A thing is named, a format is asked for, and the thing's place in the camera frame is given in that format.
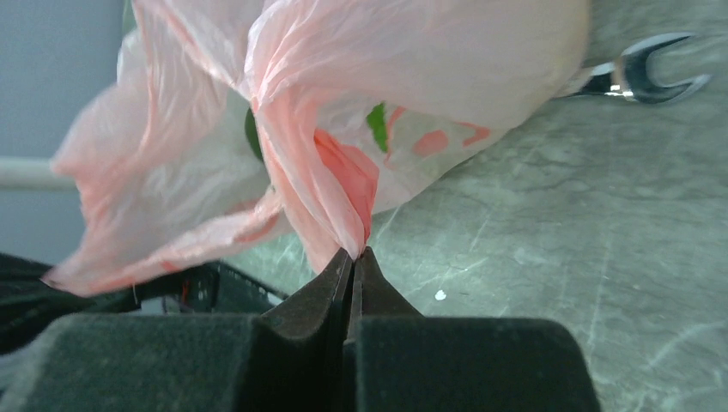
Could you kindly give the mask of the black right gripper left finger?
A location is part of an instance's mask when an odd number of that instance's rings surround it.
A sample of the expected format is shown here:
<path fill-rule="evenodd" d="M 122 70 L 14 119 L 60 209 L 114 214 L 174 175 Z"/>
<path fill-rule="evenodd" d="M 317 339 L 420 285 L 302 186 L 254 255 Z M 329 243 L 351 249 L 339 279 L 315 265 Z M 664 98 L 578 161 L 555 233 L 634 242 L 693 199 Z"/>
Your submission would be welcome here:
<path fill-rule="evenodd" d="M 353 261 L 262 314 L 71 313 L 27 346 L 4 411 L 344 411 Z"/>

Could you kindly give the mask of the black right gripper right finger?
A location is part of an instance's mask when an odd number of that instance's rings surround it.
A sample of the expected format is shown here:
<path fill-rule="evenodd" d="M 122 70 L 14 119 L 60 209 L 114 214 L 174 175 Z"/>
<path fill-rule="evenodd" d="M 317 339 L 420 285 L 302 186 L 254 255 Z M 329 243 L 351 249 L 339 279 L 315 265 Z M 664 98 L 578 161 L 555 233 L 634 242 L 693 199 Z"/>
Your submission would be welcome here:
<path fill-rule="evenodd" d="M 349 275 L 343 343 L 347 411 L 598 411 L 585 356 L 544 318 L 419 313 L 371 249 Z"/>

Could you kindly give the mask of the green fake grapes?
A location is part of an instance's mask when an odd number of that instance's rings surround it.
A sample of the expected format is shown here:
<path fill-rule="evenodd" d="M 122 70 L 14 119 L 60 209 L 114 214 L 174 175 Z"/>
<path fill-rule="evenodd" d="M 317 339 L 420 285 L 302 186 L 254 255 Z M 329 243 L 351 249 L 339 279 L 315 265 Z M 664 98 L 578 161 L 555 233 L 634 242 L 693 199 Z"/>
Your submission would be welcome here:
<path fill-rule="evenodd" d="M 264 157 L 259 143 L 257 124 L 251 108 L 248 108 L 246 112 L 244 128 L 246 140 L 248 141 L 251 151 L 259 161 L 263 162 Z"/>

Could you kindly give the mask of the pink plastic bag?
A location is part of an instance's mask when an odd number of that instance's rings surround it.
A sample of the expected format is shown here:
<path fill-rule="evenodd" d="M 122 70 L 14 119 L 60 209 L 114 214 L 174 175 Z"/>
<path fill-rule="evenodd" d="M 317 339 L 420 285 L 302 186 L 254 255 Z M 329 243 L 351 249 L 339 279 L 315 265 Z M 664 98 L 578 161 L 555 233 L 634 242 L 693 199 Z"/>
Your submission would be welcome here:
<path fill-rule="evenodd" d="M 44 275 L 80 296 L 288 230 L 312 269 L 524 123 L 583 62 L 591 3 L 135 1 L 117 79 L 51 163 L 86 231 Z M 264 161 L 246 140 L 252 109 Z"/>

